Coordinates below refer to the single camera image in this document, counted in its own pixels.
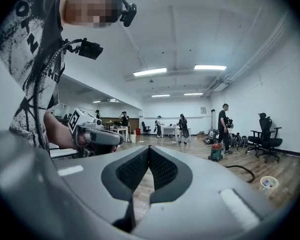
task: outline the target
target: bucket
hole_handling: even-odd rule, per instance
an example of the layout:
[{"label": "bucket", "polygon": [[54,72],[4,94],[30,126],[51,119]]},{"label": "bucket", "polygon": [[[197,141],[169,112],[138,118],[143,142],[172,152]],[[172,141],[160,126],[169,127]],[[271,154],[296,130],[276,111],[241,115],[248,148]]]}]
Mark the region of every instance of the bucket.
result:
[{"label": "bucket", "polygon": [[260,179],[260,186],[259,186],[259,190],[266,195],[267,197],[269,197],[273,191],[275,191],[279,186],[279,181],[272,176],[263,176]]},{"label": "bucket", "polygon": [[131,141],[131,143],[136,143],[136,135],[135,134],[130,134],[130,141]]}]

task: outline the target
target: black office chair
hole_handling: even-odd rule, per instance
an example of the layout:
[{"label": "black office chair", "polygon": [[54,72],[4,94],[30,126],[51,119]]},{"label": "black office chair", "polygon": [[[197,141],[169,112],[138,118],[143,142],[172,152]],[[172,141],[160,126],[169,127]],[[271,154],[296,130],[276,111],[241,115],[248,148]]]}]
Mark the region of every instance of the black office chair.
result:
[{"label": "black office chair", "polygon": [[147,134],[150,136],[149,132],[151,131],[150,126],[146,126],[145,122],[142,122],[143,134]]},{"label": "black office chair", "polygon": [[[277,163],[279,163],[280,157],[277,156],[276,152],[273,152],[274,148],[280,146],[282,144],[282,138],[277,138],[278,130],[282,127],[275,127],[275,130],[270,130],[270,127],[272,125],[272,120],[270,119],[270,116],[266,117],[267,115],[265,113],[261,113],[260,115],[260,126],[262,132],[258,131],[252,131],[253,135],[255,135],[255,132],[258,133],[259,139],[255,138],[255,136],[249,136],[248,140],[254,143],[253,148],[248,148],[248,150],[255,150],[255,156],[259,158],[259,156],[267,155],[267,157],[264,159],[264,162],[267,163],[269,156],[273,156],[276,159]],[[271,138],[271,133],[275,133],[274,138]],[[257,150],[262,150],[262,154],[258,154]]]}]

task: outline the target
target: man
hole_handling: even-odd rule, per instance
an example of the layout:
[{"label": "man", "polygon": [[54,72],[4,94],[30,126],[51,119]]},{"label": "man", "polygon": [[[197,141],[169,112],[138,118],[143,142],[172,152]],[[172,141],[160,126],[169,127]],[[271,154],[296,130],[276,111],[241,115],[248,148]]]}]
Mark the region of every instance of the man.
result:
[{"label": "man", "polygon": [[[179,137],[178,137],[178,144],[179,145],[181,144],[183,130],[188,129],[187,124],[188,124],[187,119],[185,118],[184,114],[181,114],[179,122],[176,124],[177,126],[179,126]],[[185,136],[183,136],[183,137],[184,137],[184,144],[187,145],[187,138]]]},{"label": "man", "polygon": [[95,111],[95,117],[96,117],[97,119],[101,119],[101,115],[100,115],[100,112],[99,112],[98,109]]},{"label": "man", "polygon": [[161,123],[160,123],[161,115],[158,115],[156,121],[155,121],[155,126],[157,128],[156,131],[156,137],[161,138]]},{"label": "man", "polygon": [[218,119],[218,130],[219,130],[219,139],[218,143],[221,143],[223,140],[224,148],[225,148],[225,154],[232,154],[233,152],[229,150],[229,132],[228,128],[226,126],[227,123],[227,117],[226,117],[226,111],[228,111],[229,105],[223,104],[222,110],[219,113],[219,119]]},{"label": "man", "polygon": [[[27,139],[34,147],[48,150],[51,142],[62,148],[77,148],[69,128],[49,111],[59,103],[57,83],[65,70],[63,52],[39,86],[39,118],[34,112],[36,81],[63,44],[63,25],[105,27],[117,21],[121,12],[122,0],[19,0],[15,3],[0,26],[0,57],[25,95],[11,122],[11,132]],[[38,132],[36,120],[42,132]],[[78,142],[85,145],[84,132]]]},{"label": "man", "polygon": [[[122,126],[125,127],[125,128],[128,128],[128,125],[129,125],[129,116],[127,116],[127,112],[126,111],[123,111],[121,113],[121,115],[119,116],[119,119],[122,120]],[[123,131],[123,139],[125,140],[126,139],[126,131]],[[128,142],[130,141],[129,139],[129,133],[127,133],[127,140]]]}]

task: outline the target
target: fluorescent light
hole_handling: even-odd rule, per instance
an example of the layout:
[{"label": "fluorescent light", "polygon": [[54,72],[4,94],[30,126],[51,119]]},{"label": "fluorescent light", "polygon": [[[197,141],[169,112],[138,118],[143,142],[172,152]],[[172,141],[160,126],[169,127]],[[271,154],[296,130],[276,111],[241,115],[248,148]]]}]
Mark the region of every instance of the fluorescent light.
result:
[{"label": "fluorescent light", "polygon": [[163,73],[167,72],[167,68],[157,68],[157,69],[151,69],[151,70],[146,70],[146,71],[139,71],[139,72],[134,72],[134,76],[144,76],[144,75],[150,75],[150,74],[157,74],[157,73]]},{"label": "fluorescent light", "polygon": [[152,98],[155,98],[155,97],[169,97],[170,94],[161,94],[161,95],[152,95],[151,97]]},{"label": "fluorescent light", "polygon": [[195,70],[225,70],[226,66],[216,66],[216,65],[195,65]]},{"label": "fluorescent light", "polygon": [[204,94],[203,92],[196,92],[196,93],[185,93],[184,95],[202,95]]}]

